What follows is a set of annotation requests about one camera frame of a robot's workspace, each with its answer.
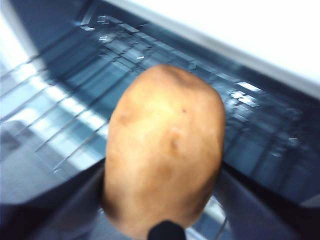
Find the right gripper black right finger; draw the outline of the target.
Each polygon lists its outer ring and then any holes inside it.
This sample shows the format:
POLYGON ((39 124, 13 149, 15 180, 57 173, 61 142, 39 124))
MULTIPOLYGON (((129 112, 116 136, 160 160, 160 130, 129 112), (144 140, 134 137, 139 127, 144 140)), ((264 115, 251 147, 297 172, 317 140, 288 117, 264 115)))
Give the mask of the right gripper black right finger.
POLYGON ((237 172, 222 170, 216 198, 237 240, 299 240, 301 235, 277 210, 281 200, 237 172))

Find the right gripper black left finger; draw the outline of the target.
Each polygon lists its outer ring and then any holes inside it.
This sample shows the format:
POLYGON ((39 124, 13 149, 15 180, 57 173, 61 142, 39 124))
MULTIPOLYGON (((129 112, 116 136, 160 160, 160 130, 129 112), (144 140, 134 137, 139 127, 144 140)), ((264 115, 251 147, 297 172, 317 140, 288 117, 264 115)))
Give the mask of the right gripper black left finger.
POLYGON ((96 163, 23 203, 1 205, 2 240, 125 240, 100 202, 104 164, 96 163))

